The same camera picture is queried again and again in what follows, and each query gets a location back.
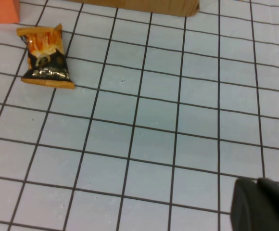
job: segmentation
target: orange object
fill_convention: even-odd
[[[0,0],[0,24],[20,22],[20,0]]]

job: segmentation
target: black object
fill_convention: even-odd
[[[279,185],[237,179],[230,214],[233,231],[279,231]]]

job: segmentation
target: white tiled floor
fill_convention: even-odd
[[[76,89],[21,82],[0,25],[0,231],[231,231],[236,178],[279,182],[279,0],[252,2],[22,0],[23,25],[63,24]]]

